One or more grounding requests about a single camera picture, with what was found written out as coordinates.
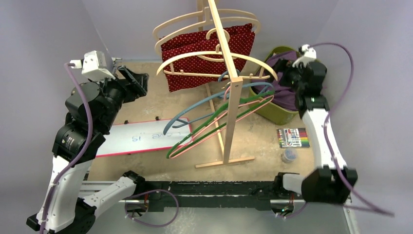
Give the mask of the grey-blue plastic hanger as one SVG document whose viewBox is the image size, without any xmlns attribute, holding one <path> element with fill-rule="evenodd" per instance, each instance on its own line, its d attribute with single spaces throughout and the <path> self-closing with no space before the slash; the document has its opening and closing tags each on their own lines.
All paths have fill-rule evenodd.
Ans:
<svg viewBox="0 0 413 234">
<path fill-rule="evenodd" d="M 259 92 L 259 94 L 263 94 L 265 91 L 274 91 L 275 87 L 272 83 L 270 82 L 253 82 L 253 83 L 248 83 L 242 86 L 242 88 L 247 88 L 247 87 L 254 87 L 254 86 L 259 86 L 259 85 L 263 85 L 264 88 Z M 173 117 L 164 127 L 163 129 L 163 134 L 166 135 L 169 131 L 170 128 L 181 128 L 184 127 L 186 125 L 189 125 L 193 122 L 199 121 L 201 119 L 204 119 L 206 117 L 210 117 L 213 115 L 213 113 L 208 114 L 208 115 L 204 115 L 202 117 L 199 117 L 197 119 L 194 119 L 192 121 L 184 121 L 184 120 L 180 120 L 180 118 L 188 113 L 189 111 L 195 109 L 196 107 L 200 106 L 201 104 L 205 103 L 205 102 L 209 102 L 210 100 L 213 100 L 214 98 L 220 98 L 220 99 L 229 99 L 230 96 L 230 90 L 227 88 L 225 91 L 221 91 L 219 93 L 213 94 L 211 96 L 208 96 L 206 98 L 204 98 L 201 101 L 196 102 L 195 104 L 189 106 L 188 108 L 182 110 L 179 114 L 177 114 L 175 117 Z"/>
</svg>

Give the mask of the green plastic hanger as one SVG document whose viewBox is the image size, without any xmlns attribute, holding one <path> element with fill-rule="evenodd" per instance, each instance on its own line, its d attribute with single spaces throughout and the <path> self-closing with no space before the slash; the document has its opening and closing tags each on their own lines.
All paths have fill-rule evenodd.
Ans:
<svg viewBox="0 0 413 234">
<path fill-rule="evenodd" d="M 274 94 L 275 92 L 273 91 L 265 91 L 250 98 L 241 98 L 240 104 L 238 105 L 238 107 L 248 106 L 249 108 L 239 113 L 235 121 L 238 122 L 242 120 L 243 118 L 256 112 L 260 108 L 269 104 L 273 100 Z M 227 123 L 225 122 L 223 124 L 219 124 L 217 127 L 205 133 L 204 135 L 201 135 L 201 133 L 203 133 L 213 124 L 218 123 L 219 120 L 227 116 L 228 107 L 229 107 L 229 102 L 226 102 L 218 110 L 211 113 L 210 115 L 207 115 L 206 116 L 207 120 L 204 123 L 202 123 L 199 127 L 197 127 L 195 130 L 193 130 L 188 135 L 186 135 L 182 140 L 180 140 L 178 143 L 172 146 L 172 148 L 167 152 L 166 158 L 167 159 L 177 158 L 183 153 L 189 151 L 195 146 L 203 143 L 204 141 L 210 139 L 212 136 L 215 136 L 218 133 L 220 133 L 222 130 L 226 129 Z"/>
</svg>

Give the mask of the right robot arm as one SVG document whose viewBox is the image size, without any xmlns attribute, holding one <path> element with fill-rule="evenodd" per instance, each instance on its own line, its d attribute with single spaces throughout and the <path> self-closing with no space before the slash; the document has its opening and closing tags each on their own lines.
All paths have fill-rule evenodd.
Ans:
<svg viewBox="0 0 413 234">
<path fill-rule="evenodd" d="M 280 86 L 289 87 L 295 93 L 295 105 L 314 155 L 314 170 L 310 174 L 278 173 L 274 194 L 286 198 L 295 192 L 306 202 L 344 204 L 358 174 L 347 166 L 327 123 L 332 110 L 321 93 L 327 75 L 326 66 L 318 61 L 294 66 L 291 60 L 280 59 L 273 69 L 282 73 Z"/>
</svg>

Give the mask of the purple garment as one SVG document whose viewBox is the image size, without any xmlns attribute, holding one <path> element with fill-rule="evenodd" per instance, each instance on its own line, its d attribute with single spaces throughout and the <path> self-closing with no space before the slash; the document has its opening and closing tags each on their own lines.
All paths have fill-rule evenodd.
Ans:
<svg viewBox="0 0 413 234">
<path fill-rule="evenodd" d="M 273 51 L 265 59 L 265 63 L 273 67 L 279 59 L 295 61 L 297 57 L 297 52 L 293 48 L 279 46 L 273 49 Z M 297 111 L 295 106 L 295 93 L 291 90 L 291 88 L 280 86 L 276 80 L 273 80 L 272 85 L 274 88 L 267 88 L 268 90 L 274 90 L 274 99 L 272 102 L 286 110 Z"/>
</svg>

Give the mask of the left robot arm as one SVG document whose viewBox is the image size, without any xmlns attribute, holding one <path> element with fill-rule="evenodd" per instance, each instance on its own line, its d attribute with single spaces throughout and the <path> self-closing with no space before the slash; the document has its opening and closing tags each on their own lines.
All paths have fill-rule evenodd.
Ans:
<svg viewBox="0 0 413 234">
<path fill-rule="evenodd" d="M 148 91 L 148 74 L 134 73 L 124 65 L 117 70 L 122 78 L 116 74 L 94 75 L 85 83 L 75 82 L 66 99 L 68 113 L 54 140 L 47 194 L 40 211 L 26 221 L 34 231 L 85 234 L 115 203 L 144 196 L 145 179 L 133 171 L 95 194 L 79 196 L 84 176 L 122 105 L 144 97 Z"/>
</svg>

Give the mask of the pink wire hanger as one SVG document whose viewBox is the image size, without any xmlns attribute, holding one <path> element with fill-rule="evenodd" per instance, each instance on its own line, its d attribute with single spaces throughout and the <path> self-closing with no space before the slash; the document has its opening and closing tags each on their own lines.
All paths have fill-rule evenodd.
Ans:
<svg viewBox="0 0 413 234">
<path fill-rule="evenodd" d="M 213 124 L 211 127 L 209 127 L 207 130 L 205 130 L 203 133 L 201 133 L 201 135 L 204 135 L 205 133 L 211 131 L 212 129 L 214 129 L 215 127 L 217 127 L 219 125 L 219 122 L 216 124 Z"/>
</svg>

